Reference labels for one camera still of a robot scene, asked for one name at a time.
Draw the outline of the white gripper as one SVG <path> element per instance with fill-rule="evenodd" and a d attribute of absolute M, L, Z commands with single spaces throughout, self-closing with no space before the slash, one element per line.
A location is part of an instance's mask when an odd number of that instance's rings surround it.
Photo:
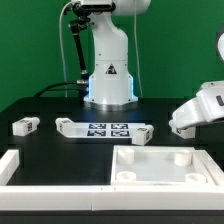
<path fill-rule="evenodd" d="M 205 82 L 196 97 L 172 114 L 173 127 L 184 130 L 224 119 L 224 81 Z"/>

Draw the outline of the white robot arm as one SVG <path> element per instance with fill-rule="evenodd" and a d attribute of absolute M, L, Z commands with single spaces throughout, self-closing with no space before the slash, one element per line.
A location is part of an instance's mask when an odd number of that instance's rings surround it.
<path fill-rule="evenodd" d="M 145 97 L 192 99 L 169 124 L 176 129 L 224 120 L 224 0 L 81 0 L 93 35 L 94 70 L 86 105 L 122 111 Z"/>

